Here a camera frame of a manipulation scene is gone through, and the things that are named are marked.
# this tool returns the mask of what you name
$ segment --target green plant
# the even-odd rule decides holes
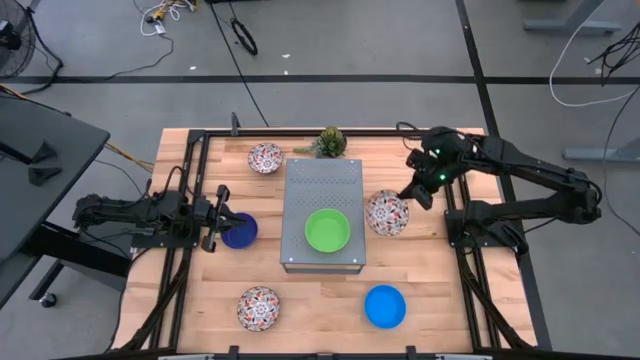
[[[327,127],[313,144],[305,148],[295,148],[293,152],[298,154],[313,154],[317,158],[336,158],[344,155],[347,149],[347,138],[335,126]]]

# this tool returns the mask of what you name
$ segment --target gray floor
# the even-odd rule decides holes
[[[151,0],[138,3],[155,5]],[[562,16],[576,2],[466,4],[486,75],[546,76],[567,36],[525,33],[521,21],[541,14]],[[260,46],[257,58],[235,47],[245,74],[472,75],[452,1],[268,0],[235,7]],[[229,16],[227,6],[217,9],[224,18]],[[638,15],[640,6],[634,1],[616,0],[607,1],[594,19],[619,21],[626,33]],[[153,62],[168,49],[168,43],[139,34],[139,14],[129,0],[42,0],[36,21],[45,41],[65,60],[62,75],[109,75]],[[179,22],[169,20],[166,26],[176,41],[175,53],[136,75],[235,75],[206,8],[184,13]],[[557,75],[593,76],[595,67],[586,66],[583,58],[593,57],[621,35],[576,39]],[[639,76],[638,64],[620,73]],[[44,59],[36,54],[23,75],[47,72]],[[392,126],[402,120],[418,126],[485,127],[475,85],[306,83],[252,84],[251,89],[273,125]],[[565,101],[581,102],[629,89],[558,86],[557,93]],[[602,184],[600,164],[567,162],[560,152],[569,145],[601,146],[620,102],[569,109],[553,101],[547,86],[492,85],[489,92],[504,138],[533,156],[583,169]],[[244,126],[261,126],[240,84],[54,85],[33,98],[110,131],[113,143],[150,161],[164,127],[227,126],[232,111]],[[612,145],[640,135],[640,125],[633,121],[639,111],[636,99],[620,120]],[[99,158],[124,167],[140,185],[148,177],[110,153]],[[611,202],[634,224],[640,211],[634,192],[640,180],[637,170],[609,166]],[[521,181],[515,181],[515,187],[520,199],[547,193]],[[124,198],[136,194],[121,173],[94,164],[51,220],[70,226],[75,200],[94,192]],[[528,238],[554,349],[640,356],[640,316],[634,306],[640,302],[640,239],[605,206],[603,218],[592,225],[554,223]],[[67,269],[52,286],[60,297],[56,308],[45,310],[26,300],[50,263],[42,261],[0,312],[4,357],[82,355],[99,352],[109,342],[119,292]]]

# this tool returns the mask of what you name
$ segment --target dark blue bowl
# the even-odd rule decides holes
[[[236,213],[236,215],[247,222],[242,226],[223,232],[222,242],[232,249],[244,249],[256,240],[258,224],[256,220],[247,213]]]
[[[390,285],[378,285],[367,294],[364,312],[373,325],[381,329],[393,329],[404,320],[407,303],[398,289]]]

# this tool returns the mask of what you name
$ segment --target black floor stripe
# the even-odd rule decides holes
[[[237,75],[204,76],[118,76],[104,80],[104,76],[60,76],[54,84],[235,84],[242,83]],[[419,83],[419,84],[475,84],[474,76],[409,75],[409,74],[354,74],[354,75],[247,75],[253,84],[295,83]],[[19,76],[4,79],[7,84],[44,84],[48,76]],[[547,77],[485,76],[489,85],[548,85]],[[598,77],[558,77],[554,85],[600,85]],[[640,77],[611,78],[608,85],[640,85]]]
[[[464,34],[464,40],[467,45],[467,51],[469,53],[469,60],[471,61],[471,67],[473,68],[473,75],[476,80],[476,87],[478,89],[478,95],[480,97],[480,104],[482,105],[482,112],[487,124],[487,130],[490,135],[500,136],[498,131],[498,124],[496,122],[493,106],[491,105],[491,98],[489,96],[489,90],[487,89],[487,82],[482,71],[480,64],[480,57],[478,56],[478,49],[473,38],[473,32],[471,30],[471,22],[469,21],[469,15],[467,14],[467,8],[464,4],[464,0],[456,0],[456,7],[458,9],[458,15],[460,17],[460,24],[462,26],[462,32]],[[500,184],[502,185],[502,192],[506,201],[515,201],[515,190],[510,176],[500,176]],[[523,284],[525,284],[525,295],[527,297],[527,303],[529,305],[529,312],[533,322],[534,331],[536,333],[538,346],[542,349],[551,349],[551,339],[549,337],[549,330],[544,318],[544,312],[542,309],[542,301],[540,299],[540,293],[538,292],[538,286],[535,279],[535,273],[533,272],[533,266],[529,254],[521,256],[518,265],[522,275]]]

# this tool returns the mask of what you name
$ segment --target wooden table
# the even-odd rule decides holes
[[[482,133],[482,129],[460,130]],[[164,130],[152,190],[160,191],[169,170],[182,163],[188,131]],[[379,236],[367,226],[367,265],[360,275],[284,272],[279,253],[285,169],[268,176],[254,173],[247,165],[247,153],[255,144],[268,141],[283,149],[285,159],[300,157],[293,154],[293,148],[312,140],[216,137],[210,142],[204,193],[215,199],[218,184],[226,184],[231,191],[229,207],[251,213],[259,233],[245,250],[232,250],[218,240],[213,254],[200,248],[193,252],[178,352],[226,353],[230,345],[239,345],[241,353],[403,353],[407,345],[415,345],[418,352],[470,351],[460,275],[446,240],[444,191],[434,196],[430,211],[411,200],[409,225],[398,236]],[[405,166],[408,153],[399,137],[349,138],[346,158],[363,161],[365,203],[378,190],[400,191],[408,184],[412,175]],[[470,172],[467,179],[473,199],[501,201],[494,176]],[[177,176],[171,184],[177,187]],[[456,197],[460,206],[459,192]],[[495,304],[523,339],[535,343],[513,252],[506,248],[482,251]],[[133,335],[155,305],[165,252],[152,249],[132,268],[114,347]],[[366,293],[381,283],[398,288],[407,301],[407,316],[394,330],[379,330],[364,315]],[[277,323],[262,333],[244,330],[236,317],[238,298],[256,285],[272,288],[281,299]],[[167,343],[171,310],[165,316],[161,345]],[[476,312],[483,345],[489,346],[484,312],[477,301]]]

